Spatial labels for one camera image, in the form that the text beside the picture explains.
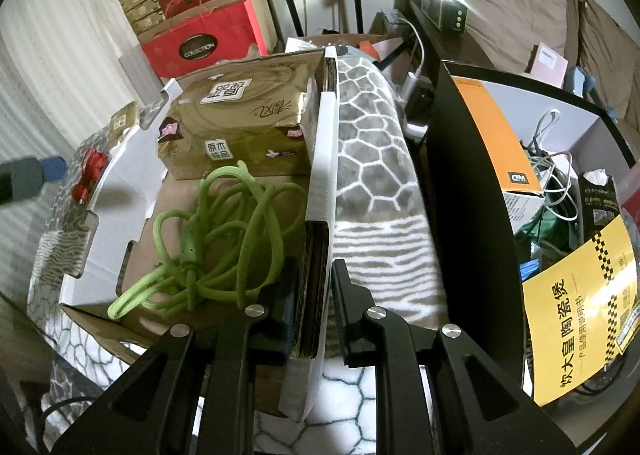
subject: wd logo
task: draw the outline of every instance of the wd logo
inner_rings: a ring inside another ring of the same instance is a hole
[[[524,175],[524,173],[515,173],[513,171],[510,171],[509,178],[511,182],[514,182],[516,184],[529,184],[529,181],[527,180],[527,176]]]

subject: metal screw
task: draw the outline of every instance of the metal screw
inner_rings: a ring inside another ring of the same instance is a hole
[[[442,333],[447,338],[457,338],[458,336],[460,336],[460,334],[462,334],[462,329],[457,325],[454,325],[453,323],[447,323],[446,325],[442,326]]]
[[[382,318],[386,316],[386,310],[377,305],[375,307],[369,307],[367,309],[367,316],[372,320],[382,320]]]
[[[264,314],[264,307],[258,303],[254,303],[253,305],[249,305],[249,307],[244,309],[244,313],[250,318],[257,318],[258,316],[262,316]]]
[[[171,336],[174,338],[183,338],[190,332],[190,330],[191,329],[186,323],[178,323],[171,327]]]

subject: red cable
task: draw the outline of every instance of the red cable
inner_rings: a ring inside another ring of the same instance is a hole
[[[87,149],[82,160],[82,176],[79,183],[71,190],[73,200],[81,204],[89,200],[91,191],[100,180],[100,175],[107,164],[109,164],[109,157],[106,154],[95,148]]]

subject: black tissue package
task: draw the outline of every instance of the black tissue package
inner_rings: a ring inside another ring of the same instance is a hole
[[[620,207],[613,179],[604,170],[582,173],[578,178],[578,187],[582,209],[582,242],[585,242],[620,215]]]

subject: blue cap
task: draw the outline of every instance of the blue cap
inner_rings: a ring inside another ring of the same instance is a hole
[[[66,161],[62,157],[49,157],[40,161],[45,182],[60,180],[66,173]]]

